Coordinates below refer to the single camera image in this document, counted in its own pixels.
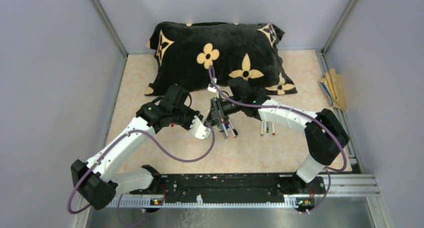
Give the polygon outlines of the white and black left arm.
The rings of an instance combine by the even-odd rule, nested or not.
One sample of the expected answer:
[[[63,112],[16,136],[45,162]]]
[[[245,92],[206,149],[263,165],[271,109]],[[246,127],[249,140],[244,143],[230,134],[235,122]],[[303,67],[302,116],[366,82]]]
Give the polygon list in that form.
[[[195,138],[207,139],[212,132],[210,124],[202,123],[200,111],[185,104],[190,93],[172,85],[164,96],[155,98],[141,106],[135,117],[124,130],[101,151],[83,162],[76,160],[71,165],[73,190],[67,201],[70,214],[75,194],[80,194],[90,207],[96,210],[106,207],[116,196],[135,190],[144,190],[154,195],[160,190],[159,174],[150,166],[143,166],[135,172],[117,174],[116,170],[144,142],[153,141],[167,156],[183,163],[197,162],[206,154],[195,159],[182,159],[172,155],[155,139],[162,129],[177,125],[190,132]]]

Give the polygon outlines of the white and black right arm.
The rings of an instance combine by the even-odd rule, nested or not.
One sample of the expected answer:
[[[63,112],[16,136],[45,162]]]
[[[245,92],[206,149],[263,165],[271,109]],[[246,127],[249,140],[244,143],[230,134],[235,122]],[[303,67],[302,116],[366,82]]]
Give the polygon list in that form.
[[[314,186],[313,179],[322,171],[343,172],[348,158],[344,147],[350,138],[335,114],[328,109],[311,112],[281,104],[263,93],[256,92],[241,78],[232,79],[232,95],[225,95],[211,77],[208,90],[216,93],[207,121],[227,120],[230,114],[243,112],[246,116],[285,126],[306,138],[308,155],[294,173],[293,188],[307,194]]]

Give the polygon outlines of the white pen with brown cap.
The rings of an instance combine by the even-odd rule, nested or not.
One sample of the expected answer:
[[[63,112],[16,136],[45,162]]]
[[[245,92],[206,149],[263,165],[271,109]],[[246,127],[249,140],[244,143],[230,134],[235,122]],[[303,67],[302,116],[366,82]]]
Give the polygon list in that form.
[[[265,122],[264,122],[264,121],[261,121],[261,122],[260,122],[260,136],[261,136],[261,137],[264,135],[264,131],[265,131],[265,130],[266,130]]]

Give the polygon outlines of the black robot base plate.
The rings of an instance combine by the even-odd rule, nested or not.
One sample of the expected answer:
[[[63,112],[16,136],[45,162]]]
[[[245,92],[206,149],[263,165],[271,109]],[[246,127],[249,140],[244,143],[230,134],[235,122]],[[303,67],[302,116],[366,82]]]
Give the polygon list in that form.
[[[158,195],[166,203],[282,203],[285,195],[313,197],[324,194],[322,177],[305,183],[292,173],[162,174],[147,189],[132,195]]]

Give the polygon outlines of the white pen with red cap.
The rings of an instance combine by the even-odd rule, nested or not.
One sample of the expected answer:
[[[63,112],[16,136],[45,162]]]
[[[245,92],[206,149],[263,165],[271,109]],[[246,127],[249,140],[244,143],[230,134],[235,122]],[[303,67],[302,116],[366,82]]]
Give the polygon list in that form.
[[[228,128],[229,128],[230,132],[232,133],[232,135],[236,138],[237,135],[238,135],[238,132],[236,131],[234,126],[231,124],[230,121],[227,121],[227,125],[228,125]]]

